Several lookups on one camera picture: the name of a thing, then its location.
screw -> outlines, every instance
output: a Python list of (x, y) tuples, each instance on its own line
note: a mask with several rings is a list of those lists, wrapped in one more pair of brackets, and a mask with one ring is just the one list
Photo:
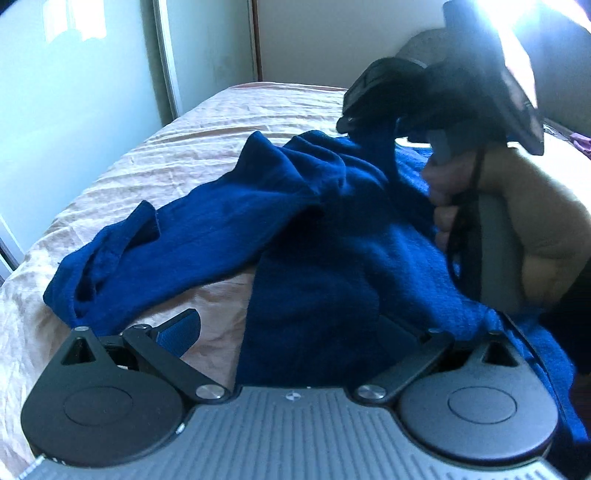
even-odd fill
[(386, 389), (378, 385), (361, 385), (357, 389), (357, 395), (366, 400), (381, 400), (386, 393)]
[(219, 400), (226, 394), (226, 389), (221, 385), (201, 385), (195, 391), (195, 395), (204, 400)]

circular cap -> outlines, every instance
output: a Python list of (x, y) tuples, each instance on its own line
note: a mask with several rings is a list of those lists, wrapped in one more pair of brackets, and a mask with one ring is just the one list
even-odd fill
[(386, 393), (386, 389), (378, 385), (361, 385), (357, 389), (357, 395), (366, 400), (381, 400)]
[(182, 399), (164, 380), (113, 365), (76, 367), (33, 391), (22, 409), (29, 444), (47, 457), (93, 468), (128, 463), (158, 449), (183, 421)]
[(195, 391), (195, 395), (204, 400), (219, 400), (226, 394), (226, 389), (221, 385), (201, 385)]
[(80, 390), (64, 402), (64, 412), (78, 425), (98, 427), (124, 418), (134, 405), (131, 396), (113, 387)]
[(517, 403), (513, 397), (490, 387), (461, 388), (450, 394), (447, 404), (462, 420), (482, 425), (508, 420), (517, 411)]

black strap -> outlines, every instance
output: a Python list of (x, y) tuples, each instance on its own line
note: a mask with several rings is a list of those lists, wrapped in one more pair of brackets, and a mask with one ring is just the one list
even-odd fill
[(499, 315), (499, 317), (501, 317), (501, 320), (505, 324), (505, 327), (508, 327), (510, 330), (512, 330), (513, 333), (515, 334), (515, 336), (524, 344), (525, 348), (527, 348), (530, 351), (530, 353), (534, 357), (534, 360), (536, 361), (536, 363), (540, 366), (542, 371), (546, 374), (546, 377), (548, 378), (548, 383), (550, 384), (550, 388), (552, 389), (553, 394), (554, 394), (554, 399), (556, 400), (556, 404), (558, 405), (558, 409), (560, 410), (562, 418), (566, 419), (566, 412), (564, 411), (564, 406), (562, 405), (562, 400), (557, 394), (558, 390), (554, 386), (554, 382), (552, 381), (552, 376), (550, 375), (550, 370), (548, 369), (548, 367), (546, 367), (544, 359), (542, 358), (540, 353), (537, 351), (535, 346), (528, 340), (527, 336), (525, 335), (525, 332), (519, 327), (519, 325), (517, 325), (515, 323), (515, 321), (511, 317), (509, 317), (507, 314), (499, 312), (499, 311), (497, 311), (497, 314)]
[(454, 195), (452, 199), (452, 203), (458, 205), (459, 209), (453, 222), (452, 231), (449, 235), (446, 263), (447, 272), (449, 273), (452, 282), (456, 288), (460, 290), (460, 278), (462, 276), (461, 265), (460, 271), (456, 271), (454, 268), (454, 261), (460, 255), (462, 250), (466, 248), (466, 232), (474, 227), (474, 215), (476, 213), (474, 211), (474, 205), (478, 199), (478, 183), (480, 182), (480, 173), (482, 172), (482, 164), (484, 163), (485, 156), (485, 147), (481, 147), (476, 151), (476, 160), (469, 187), (465, 192)]

mattress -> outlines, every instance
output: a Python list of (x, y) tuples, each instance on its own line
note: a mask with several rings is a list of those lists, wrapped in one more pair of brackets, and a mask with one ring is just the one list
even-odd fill
[[(231, 170), (255, 130), (276, 145), (311, 129), (336, 135), (344, 92), (279, 83), (224, 90), (125, 154), (57, 215), (0, 288), (0, 479), (18, 476), (33, 460), (21, 430), (21, 407), (69, 334), (42, 299), (61, 259), (105, 225), (127, 217), (141, 200), (158, 208)], [(187, 290), (135, 323), (159, 325), (187, 308), (197, 309), (201, 336), (183, 360), (231, 388), (254, 274), (252, 267)]]

triangular cutout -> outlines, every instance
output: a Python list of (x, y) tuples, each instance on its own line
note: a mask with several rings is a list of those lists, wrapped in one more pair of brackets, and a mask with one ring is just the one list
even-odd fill
[(446, 355), (437, 367), (437, 372), (451, 372), (462, 368), (470, 358), (471, 350), (458, 349)]
[(517, 361), (511, 356), (505, 345), (499, 342), (491, 343), (484, 356), (484, 363), (503, 367), (517, 367)]
[(61, 361), (62, 365), (77, 365), (94, 362), (95, 356), (88, 345), (86, 339), (77, 338), (72, 344), (72, 348), (68, 351), (64, 359)]

